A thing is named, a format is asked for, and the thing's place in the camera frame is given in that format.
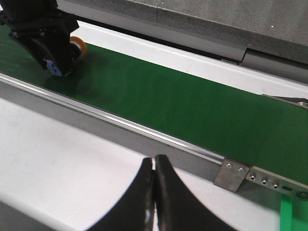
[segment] hole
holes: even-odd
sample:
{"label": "hole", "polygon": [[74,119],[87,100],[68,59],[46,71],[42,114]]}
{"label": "hole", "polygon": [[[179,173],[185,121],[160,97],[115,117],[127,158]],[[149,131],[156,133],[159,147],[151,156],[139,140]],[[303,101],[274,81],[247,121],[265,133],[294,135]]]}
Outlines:
{"label": "hole", "polygon": [[293,189],[291,189],[291,188],[289,188],[289,187],[287,187],[287,186],[283,186],[282,188],[283,188],[284,190],[289,191],[289,192],[293,191]]}

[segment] green conveyor belt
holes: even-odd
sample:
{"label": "green conveyor belt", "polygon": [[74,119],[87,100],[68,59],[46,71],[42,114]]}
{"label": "green conveyor belt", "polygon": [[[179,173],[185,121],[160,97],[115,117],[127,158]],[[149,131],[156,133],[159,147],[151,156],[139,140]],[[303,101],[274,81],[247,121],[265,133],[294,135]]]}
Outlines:
{"label": "green conveyor belt", "polygon": [[308,111],[89,45],[68,77],[0,27],[0,72],[308,185]]}

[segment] gray countertop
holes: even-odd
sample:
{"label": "gray countertop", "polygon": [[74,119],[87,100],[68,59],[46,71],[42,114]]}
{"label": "gray countertop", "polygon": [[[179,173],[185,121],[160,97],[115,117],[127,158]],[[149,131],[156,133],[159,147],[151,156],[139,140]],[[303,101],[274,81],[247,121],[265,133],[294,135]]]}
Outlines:
{"label": "gray countertop", "polygon": [[308,64],[308,0],[66,0]]}

